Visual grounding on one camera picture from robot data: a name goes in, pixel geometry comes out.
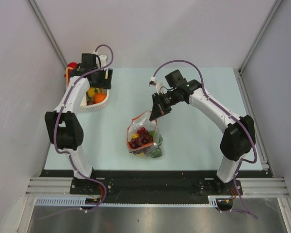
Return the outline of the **orange fruit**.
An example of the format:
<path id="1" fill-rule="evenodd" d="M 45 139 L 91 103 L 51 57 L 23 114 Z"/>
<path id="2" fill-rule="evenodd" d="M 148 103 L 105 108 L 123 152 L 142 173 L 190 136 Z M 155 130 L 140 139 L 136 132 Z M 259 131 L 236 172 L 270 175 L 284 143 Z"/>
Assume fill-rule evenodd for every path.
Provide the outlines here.
<path id="1" fill-rule="evenodd" d="M 106 95 L 104 93 L 97 93 L 93 97 L 94 103 L 100 103 L 106 99 Z"/>

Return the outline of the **dark grape bunch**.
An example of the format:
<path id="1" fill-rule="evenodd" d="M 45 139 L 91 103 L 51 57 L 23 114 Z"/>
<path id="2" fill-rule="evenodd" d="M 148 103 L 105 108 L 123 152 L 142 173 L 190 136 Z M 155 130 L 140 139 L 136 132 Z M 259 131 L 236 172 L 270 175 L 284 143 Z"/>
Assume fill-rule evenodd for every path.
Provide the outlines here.
<path id="1" fill-rule="evenodd" d="M 142 150 L 144 154 L 148 152 L 148 150 L 150 149 L 151 145 L 154 142 L 154 138 L 149 134 L 149 131 L 150 130 L 148 130 L 147 128 L 141 127 L 135 132 L 139 134 L 140 137 L 137 139 L 138 140 L 137 145 L 131 143 L 130 141 L 128 142 L 129 148 L 132 149 L 132 153 L 134 150 Z"/>

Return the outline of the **clear orange zip bag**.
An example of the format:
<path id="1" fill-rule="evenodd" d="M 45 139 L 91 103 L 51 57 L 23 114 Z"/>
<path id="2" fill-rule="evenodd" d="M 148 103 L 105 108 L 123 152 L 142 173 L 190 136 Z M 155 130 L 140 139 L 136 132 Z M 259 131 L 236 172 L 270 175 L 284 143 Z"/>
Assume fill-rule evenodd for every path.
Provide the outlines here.
<path id="1" fill-rule="evenodd" d="M 129 153 L 141 158 L 162 157 L 163 138 L 157 120 L 150 120 L 151 111 L 145 111 L 132 119 L 127 128 L 126 143 Z"/>

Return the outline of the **yellow bell pepper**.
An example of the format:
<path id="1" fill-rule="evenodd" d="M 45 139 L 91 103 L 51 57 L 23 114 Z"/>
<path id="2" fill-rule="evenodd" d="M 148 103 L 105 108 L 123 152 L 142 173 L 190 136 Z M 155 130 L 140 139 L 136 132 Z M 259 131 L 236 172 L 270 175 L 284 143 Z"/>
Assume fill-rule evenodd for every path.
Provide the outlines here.
<path id="1" fill-rule="evenodd" d="M 135 133 L 132 137 L 131 137 L 131 140 L 130 142 L 137 145 L 138 144 L 138 138 L 139 138 L 139 134 Z M 133 154 L 135 155 L 138 155 L 138 156 L 143 156 L 144 155 L 144 152 L 142 150 L 134 150 L 133 151 Z"/>

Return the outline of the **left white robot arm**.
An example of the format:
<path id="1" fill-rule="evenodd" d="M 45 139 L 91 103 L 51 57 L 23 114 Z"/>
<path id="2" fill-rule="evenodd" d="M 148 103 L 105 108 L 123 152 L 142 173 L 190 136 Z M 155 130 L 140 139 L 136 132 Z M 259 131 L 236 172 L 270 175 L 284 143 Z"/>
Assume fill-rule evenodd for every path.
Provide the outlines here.
<path id="1" fill-rule="evenodd" d="M 107 57 L 96 51 L 82 54 L 81 62 L 70 72 L 69 84 L 62 100 L 52 112 L 45 113 L 50 142 L 58 154 L 67 157 L 74 177 L 83 179 L 80 187 L 87 194 L 97 190 L 97 181 L 91 178 L 94 169 L 82 147 L 84 131 L 77 114 L 91 87 L 111 89 L 113 70 L 109 65 Z"/>

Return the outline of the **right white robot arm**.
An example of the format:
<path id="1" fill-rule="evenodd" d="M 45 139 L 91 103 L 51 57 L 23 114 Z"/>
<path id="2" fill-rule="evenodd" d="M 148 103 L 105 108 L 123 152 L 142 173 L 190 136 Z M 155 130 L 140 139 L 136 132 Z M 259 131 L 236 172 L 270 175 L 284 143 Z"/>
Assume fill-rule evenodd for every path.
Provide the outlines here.
<path id="1" fill-rule="evenodd" d="M 202 84 L 197 80 L 187 81 L 179 70 L 165 76 L 170 86 L 167 92 L 162 92 L 163 85 L 155 77 L 151 77 L 149 85 L 156 88 L 152 94 L 152 110 L 149 120 L 154 121 L 171 112 L 172 106 L 185 102 L 200 110 L 222 132 L 220 150 L 223 158 L 216 172 L 214 190 L 225 195 L 231 190 L 231 181 L 241 159 L 255 145 L 255 128 L 251 116 L 240 116 L 222 106 L 212 98 Z"/>

